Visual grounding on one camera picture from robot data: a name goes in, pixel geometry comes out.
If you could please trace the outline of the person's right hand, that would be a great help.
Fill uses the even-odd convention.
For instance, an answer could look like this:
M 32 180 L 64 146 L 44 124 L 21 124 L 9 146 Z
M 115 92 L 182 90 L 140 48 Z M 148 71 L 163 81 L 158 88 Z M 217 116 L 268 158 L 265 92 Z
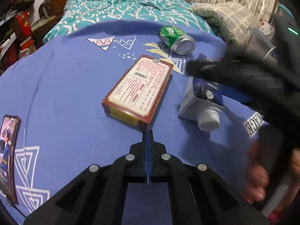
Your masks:
M 254 201 L 262 201 L 266 196 L 265 188 L 269 183 L 269 175 L 265 168 L 260 166 L 257 162 L 259 156 L 260 146 L 258 140 L 254 141 L 248 150 L 248 170 L 246 171 L 246 184 L 244 188 L 244 197 L 249 203 Z M 287 209 L 297 192 L 299 191 L 299 149 L 294 149 L 290 169 L 292 174 L 292 182 L 286 196 L 277 206 L 276 211 L 281 212 Z

